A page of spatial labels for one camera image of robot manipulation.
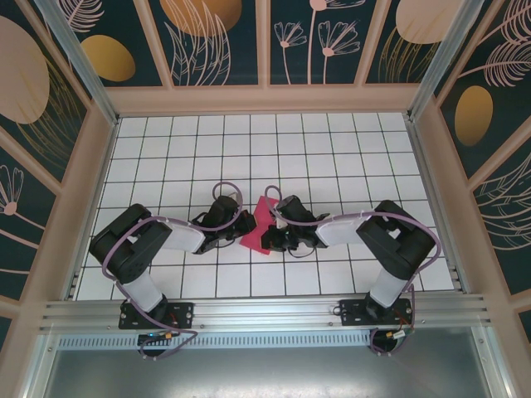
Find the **pink paper sheet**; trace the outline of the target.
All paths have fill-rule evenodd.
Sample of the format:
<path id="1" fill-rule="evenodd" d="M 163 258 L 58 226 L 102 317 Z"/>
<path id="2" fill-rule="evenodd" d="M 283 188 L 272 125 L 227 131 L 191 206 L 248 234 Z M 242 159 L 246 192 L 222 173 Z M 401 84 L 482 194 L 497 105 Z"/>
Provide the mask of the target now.
<path id="1" fill-rule="evenodd" d="M 269 211 L 269 207 L 266 202 L 269 202 L 273 207 L 279 202 L 278 199 L 266 199 L 264 196 L 260 196 L 258 203 L 256 204 L 253 216 L 256 221 L 256 228 L 247 235 L 241 238 L 240 245 L 245 246 L 248 249 L 263 255 L 269 255 L 269 249 L 263 249 L 261 247 L 261 237 L 268 231 L 269 226 L 275 224 L 275 219 Z"/>

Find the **grey sheet metal panel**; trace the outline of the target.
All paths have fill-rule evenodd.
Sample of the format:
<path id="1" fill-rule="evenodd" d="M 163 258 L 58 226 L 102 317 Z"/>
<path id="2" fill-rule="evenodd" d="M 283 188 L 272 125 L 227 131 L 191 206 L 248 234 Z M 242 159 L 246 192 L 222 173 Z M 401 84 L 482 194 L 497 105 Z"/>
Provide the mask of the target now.
<path id="1" fill-rule="evenodd" d="M 363 346 L 188 347 L 159 362 L 50 336 L 27 398 L 514 398 L 485 333 L 415 332 L 378 356 Z"/>

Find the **aluminium mounting rail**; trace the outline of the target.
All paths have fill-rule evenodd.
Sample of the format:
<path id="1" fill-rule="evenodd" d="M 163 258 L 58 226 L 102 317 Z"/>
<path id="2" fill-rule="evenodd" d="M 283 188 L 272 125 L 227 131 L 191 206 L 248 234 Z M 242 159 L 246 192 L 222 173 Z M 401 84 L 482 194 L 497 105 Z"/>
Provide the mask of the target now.
<path id="1" fill-rule="evenodd" d="M 310 331 L 339 328 L 333 307 L 341 295 L 279 298 L 194 299 L 192 328 L 199 332 Z M 45 305 L 42 332 L 118 332 L 119 300 L 56 301 Z M 491 324 L 480 294 L 456 291 L 415 294 L 415 326 L 458 328 Z"/>

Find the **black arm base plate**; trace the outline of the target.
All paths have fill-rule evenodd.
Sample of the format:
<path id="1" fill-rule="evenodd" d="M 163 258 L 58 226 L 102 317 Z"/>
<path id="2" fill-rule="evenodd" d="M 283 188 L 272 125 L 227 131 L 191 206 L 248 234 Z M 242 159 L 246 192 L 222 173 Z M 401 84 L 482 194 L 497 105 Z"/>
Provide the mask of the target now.
<path id="1" fill-rule="evenodd" d="M 364 299 L 339 300 L 333 314 L 340 317 L 343 326 L 399 326 L 412 322 L 413 309 L 408 298 L 398 299 L 392 307 L 376 318 L 367 312 L 366 304 Z"/>
<path id="2" fill-rule="evenodd" d="M 194 312 L 193 303 L 160 303 L 148 315 L 172 328 L 190 329 Z M 120 305 L 118 328 L 121 330 L 147 330 L 158 328 L 158 325 L 149 321 L 131 303 L 123 302 Z"/>

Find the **aluminium side rail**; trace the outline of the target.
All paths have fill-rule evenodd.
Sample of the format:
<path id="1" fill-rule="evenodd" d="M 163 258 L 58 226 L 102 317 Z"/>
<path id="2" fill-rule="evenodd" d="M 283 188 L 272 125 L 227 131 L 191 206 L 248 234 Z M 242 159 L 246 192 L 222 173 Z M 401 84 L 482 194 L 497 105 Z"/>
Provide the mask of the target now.
<path id="1" fill-rule="evenodd" d="M 453 284 L 458 291 L 463 294 L 469 294 L 470 286 L 466 279 L 466 275 L 461 268 L 460 255 L 456 251 L 455 240 L 451 233 L 446 209 L 442 201 L 440 189 L 437 185 L 436 174 L 428 157 L 426 146 L 422 142 L 420 130 L 407 116 L 405 119 L 405 125 L 412 142 L 413 152 L 417 159 L 421 178 L 426 188 L 426 194 L 431 205 L 436 229 L 441 240 L 442 248 L 444 249 L 446 263 L 451 274 L 455 274 Z"/>

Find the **aluminium frame post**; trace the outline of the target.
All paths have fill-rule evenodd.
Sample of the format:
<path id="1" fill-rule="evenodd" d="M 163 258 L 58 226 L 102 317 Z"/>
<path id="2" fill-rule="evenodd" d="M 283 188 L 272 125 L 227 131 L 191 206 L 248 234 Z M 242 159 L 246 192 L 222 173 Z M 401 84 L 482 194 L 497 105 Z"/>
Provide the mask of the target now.
<path id="1" fill-rule="evenodd" d="M 449 29 L 424 74 L 418 90 L 407 109 L 406 121 L 414 124 L 439 85 L 446 70 L 474 25 L 485 0 L 462 0 Z"/>
<path id="2" fill-rule="evenodd" d="M 58 40 L 106 120 L 114 127 L 117 113 L 110 97 L 83 50 L 77 33 L 88 33 L 103 17 L 102 0 L 32 0 Z"/>

